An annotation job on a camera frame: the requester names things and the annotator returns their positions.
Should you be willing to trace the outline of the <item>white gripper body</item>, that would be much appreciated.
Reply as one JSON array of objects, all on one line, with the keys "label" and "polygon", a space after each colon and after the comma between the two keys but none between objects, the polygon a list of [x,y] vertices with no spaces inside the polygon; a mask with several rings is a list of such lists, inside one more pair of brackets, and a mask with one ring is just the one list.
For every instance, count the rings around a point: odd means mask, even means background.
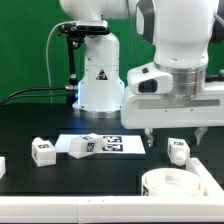
[{"label": "white gripper body", "polygon": [[224,126],[224,85],[204,84],[190,100],[137,95],[127,87],[121,123],[126,129]]}]

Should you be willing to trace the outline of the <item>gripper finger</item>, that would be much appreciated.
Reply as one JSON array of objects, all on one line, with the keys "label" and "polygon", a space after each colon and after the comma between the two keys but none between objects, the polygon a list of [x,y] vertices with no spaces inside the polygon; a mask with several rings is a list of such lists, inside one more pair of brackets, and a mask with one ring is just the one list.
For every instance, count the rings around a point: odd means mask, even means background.
[{"label": "gripper finger", "polygon": [[196,138],[196,145],[199,146],[200,142],[203,138],[203,136],[206,134],[206,132],[208,131],[207,127],[198,127],[196,129],[196,131],[194,132],[194,136]]},{"label": "gripper finger", "polygon": [[153,147],[153,144],[154,144],[153,129],[147,128],[147,129],[145,129],[144,132],[147,137],[148,146]]}]

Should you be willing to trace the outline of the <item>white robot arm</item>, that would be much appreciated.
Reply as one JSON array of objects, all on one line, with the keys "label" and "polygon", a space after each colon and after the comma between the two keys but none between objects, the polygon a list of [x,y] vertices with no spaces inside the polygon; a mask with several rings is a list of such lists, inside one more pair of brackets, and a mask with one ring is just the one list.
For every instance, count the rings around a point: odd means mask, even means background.
[{"label": "white robot arm", "polygon": [[[208,45],[224,27],[224,0],[59,0],[72,28],[86,38],[85,72],[75,108],[90,116],[119,110],[127,129],[224,125],[224,77],[208,77]],[[109,19],[135,17],[155,47],[151,62],[119,79],[119,42],[105,36]]]}]

